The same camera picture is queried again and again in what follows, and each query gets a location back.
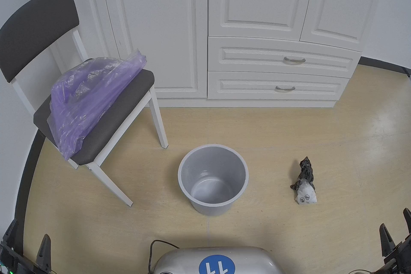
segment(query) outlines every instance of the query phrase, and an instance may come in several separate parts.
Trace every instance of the printed symbol on label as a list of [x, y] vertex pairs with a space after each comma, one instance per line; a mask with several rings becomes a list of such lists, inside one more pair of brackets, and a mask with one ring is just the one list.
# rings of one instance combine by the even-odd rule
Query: printed symbol on label
[[200, 274], [234, 274], [234, 262], [223, 255], [212, 255], [204, 258], [199, 267]]

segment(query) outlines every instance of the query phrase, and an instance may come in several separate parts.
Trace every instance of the gray chair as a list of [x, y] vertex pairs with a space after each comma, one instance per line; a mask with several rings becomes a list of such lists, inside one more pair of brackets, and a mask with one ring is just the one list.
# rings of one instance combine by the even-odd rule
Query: gray chair
[[[47, 123], [51, 97], [35, 110], [19, 86], [16, 76], [43, 50], [68, 32], [73, 37], [81, 59], [88, 60], [77, 30], [78, 25], [79, 17], [74, 0], [30, 0], [0, 29], [0, 69], [33, 115], [34, 124], [54, 145], [56, 144]], [[161, 146], [167, 148], [167, 137], [153, 85], [153, 73], [142, 70], [86, 136], [81, 150], [68, 161], [75, 169], [79, 165], [86, 165], [129, 206], [133, 202], [104, 173], [100, 165], [147, 103]]]

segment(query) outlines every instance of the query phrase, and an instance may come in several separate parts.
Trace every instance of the drawer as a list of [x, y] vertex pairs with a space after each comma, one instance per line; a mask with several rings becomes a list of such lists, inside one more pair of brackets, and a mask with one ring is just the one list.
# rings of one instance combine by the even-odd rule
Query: drawer
[[208, 98], [336, 101], [348, 81], [305, 74], [209, 71]]
[[351, 77], [360, 57], [358, 51], [302, 41], [208, 37], [210, 71]]

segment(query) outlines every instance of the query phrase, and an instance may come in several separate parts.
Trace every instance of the drawer handle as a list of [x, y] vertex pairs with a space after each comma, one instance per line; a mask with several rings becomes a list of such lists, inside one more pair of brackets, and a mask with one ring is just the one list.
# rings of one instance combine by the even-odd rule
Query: drawer handle
[[287, 57], [284, 57], [284, 60], [285, 60], [285, 61], [290, 61], [290, 62], [292, 62], [292, 63], [304, 63], [304, 62], [305, 62], [305, 58], [303, 58], [302, 60], [291, 60], [291, 59], [289, 59], [289, 58], [287, 58]]
[[282, 90], [283, 92], [290, 92], [292, 90], [295, 90], [295, 87], [292, 88], [280, 88], [279, 86], [275, 86], [275, 89], [277, 90]]

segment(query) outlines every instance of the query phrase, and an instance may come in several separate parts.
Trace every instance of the black cable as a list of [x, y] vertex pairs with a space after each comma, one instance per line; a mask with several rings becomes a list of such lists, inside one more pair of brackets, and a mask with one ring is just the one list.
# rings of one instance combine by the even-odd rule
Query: black cable
[[349, 272], [348, 274], [354, 273], [355, 271], [365, 271], [365, 272], [367, 272], [367, 273], [372, 273], [372, 272], [367, 271], [367, 270], [353, 270], [353, 271]]
[[149, 259], [148, 259], [148, 274], [152, 274], [152, 272], [151, 272], [151, 257], [152, 257], [152, 255], [153, 255], [153, 244], [154, 244], [154, 242], [163, 242], [163, 243], [166, 243], [166, 244], [168, 244], [168, 245], [173, 246], [173, 247], [176, 248], [176, 249], [180, 249], [178, 246], [175, 246], [175, 245], [173, 245], [172, 243], [167, 242], [167, 241], [163, 241], [163, 240], [154, 240], [153, 242], [151, 242], [151, 245], [150, 245], [150, 257], [149, 257]]

